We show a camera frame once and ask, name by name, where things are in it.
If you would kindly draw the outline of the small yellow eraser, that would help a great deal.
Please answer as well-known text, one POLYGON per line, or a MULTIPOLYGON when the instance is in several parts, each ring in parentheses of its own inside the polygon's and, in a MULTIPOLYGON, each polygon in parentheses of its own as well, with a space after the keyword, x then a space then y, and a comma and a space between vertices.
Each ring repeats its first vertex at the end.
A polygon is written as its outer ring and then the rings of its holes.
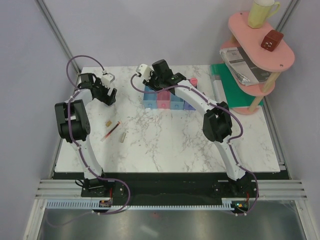
POLYGON ((111 124, 112 124, 112 122, 109 120, 105 125, 106 125, 107 127, 109 127, 111 124))

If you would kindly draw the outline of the red mechanical pencil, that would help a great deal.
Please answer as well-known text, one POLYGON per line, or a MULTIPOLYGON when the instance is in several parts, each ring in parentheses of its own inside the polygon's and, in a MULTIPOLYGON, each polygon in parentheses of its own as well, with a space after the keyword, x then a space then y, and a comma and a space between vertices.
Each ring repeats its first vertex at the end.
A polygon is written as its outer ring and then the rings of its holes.
POLYGON ((118 121, 116 123, 116 125, 114 127, 112 127, 111 130, 107 134, 105 134, 100 141, 103 142, 106 138, 108 138, 120 124, 121 124, 121 122, 118 121))

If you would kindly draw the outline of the pink cap brown bottle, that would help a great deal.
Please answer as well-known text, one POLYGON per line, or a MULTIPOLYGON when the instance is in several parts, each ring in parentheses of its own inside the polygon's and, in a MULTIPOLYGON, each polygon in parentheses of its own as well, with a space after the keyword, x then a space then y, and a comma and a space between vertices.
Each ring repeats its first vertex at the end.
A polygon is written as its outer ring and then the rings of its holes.
POLYGON ((198 86, 198 79, 193 77, 189 79, 189 82, 192 84, 192 86, 194 86, 195 88, 197 88, 198 86))

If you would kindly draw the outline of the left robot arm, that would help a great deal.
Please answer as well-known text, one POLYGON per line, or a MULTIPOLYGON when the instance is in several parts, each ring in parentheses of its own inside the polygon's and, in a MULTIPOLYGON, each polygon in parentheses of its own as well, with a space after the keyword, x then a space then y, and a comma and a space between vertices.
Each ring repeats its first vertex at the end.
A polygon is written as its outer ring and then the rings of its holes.
POLYGON ((91 125, 86 105, 93 100, 107 106, 114 104, 117 89, 112 88, 111 83, 115 76, 104 71, 101 77, 93 73, 83 73, 80 77, 81 82, 74 94, 68 100, 55 104, 56 123, 60 137, 72 146, 82 166, 84 180, 80 181, 81 187, 104 197, 109 193, 110 185, 103 180, 104 170, 90 142, 91 125))

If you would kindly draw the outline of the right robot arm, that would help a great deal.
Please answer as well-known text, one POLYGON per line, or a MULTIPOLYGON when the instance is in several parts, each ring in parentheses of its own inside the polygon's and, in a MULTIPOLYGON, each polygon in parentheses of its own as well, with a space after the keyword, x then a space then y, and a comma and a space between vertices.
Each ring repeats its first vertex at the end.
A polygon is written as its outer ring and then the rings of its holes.
POLYGON ((173 73, 167 62, 162 59, 148 66, 140 64, 136 69, 142 83, 156 93, 169 91, 171 94, 189 103, 203 115, 202 132, 218 149, 226 168, 226 174, 232 182, 229 191, 235 197, 247 191, 246 183, 241 180, 246 170, 241 166, 237 152, 233 149, 232 118, 226 102, 216 102, 194 87, 189 79, 181 73, 173 73))

